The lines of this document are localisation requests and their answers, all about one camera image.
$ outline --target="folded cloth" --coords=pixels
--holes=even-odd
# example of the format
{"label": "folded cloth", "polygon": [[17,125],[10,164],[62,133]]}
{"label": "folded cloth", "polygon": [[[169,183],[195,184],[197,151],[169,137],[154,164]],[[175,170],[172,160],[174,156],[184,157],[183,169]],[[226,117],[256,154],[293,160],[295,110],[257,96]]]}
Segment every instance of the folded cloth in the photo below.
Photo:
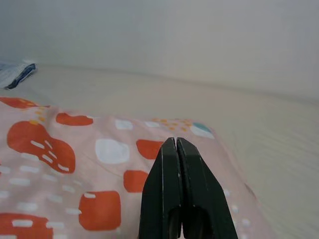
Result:
{"label": "folded cloth", "polygon": [[0,62],[0,88],[13,89],[36,70],[34,63]]}

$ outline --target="mattress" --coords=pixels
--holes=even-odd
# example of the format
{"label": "mattress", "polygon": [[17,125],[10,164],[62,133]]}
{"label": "mattress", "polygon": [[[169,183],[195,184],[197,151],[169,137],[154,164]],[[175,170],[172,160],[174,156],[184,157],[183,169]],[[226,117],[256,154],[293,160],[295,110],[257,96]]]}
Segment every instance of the mattress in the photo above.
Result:
{"label": "mattress", "polygon": [[319,233],[319,103],[128,74],[39,66],[0,95],[92,116],[186,118],[215,129],[278,238]]}

